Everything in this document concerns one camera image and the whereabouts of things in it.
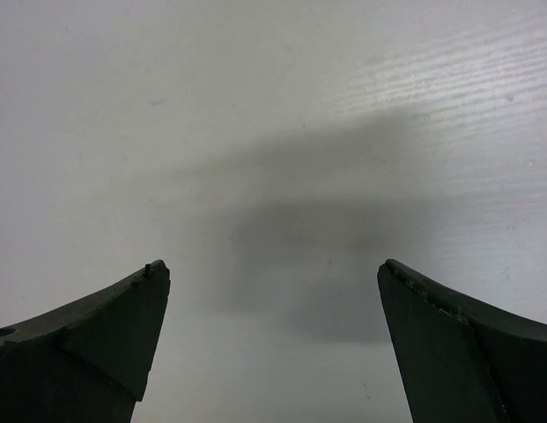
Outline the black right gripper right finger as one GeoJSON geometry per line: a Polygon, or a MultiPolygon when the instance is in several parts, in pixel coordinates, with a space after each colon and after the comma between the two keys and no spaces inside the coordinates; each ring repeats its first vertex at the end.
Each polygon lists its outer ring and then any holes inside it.
{"type": "Polygon", "coordinates": [[[387,260],[377,275],[415,422],[547,422],[547,324],[387,260]]]}

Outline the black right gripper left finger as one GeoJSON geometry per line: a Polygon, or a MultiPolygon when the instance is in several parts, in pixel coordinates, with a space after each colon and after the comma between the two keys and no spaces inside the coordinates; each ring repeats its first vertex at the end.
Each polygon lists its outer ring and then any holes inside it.
{"type": "Polygon", "coordinates": [[[157,260],[0,328],[0,422],[129,422],[144,398],[170,286],[157,260]]]}

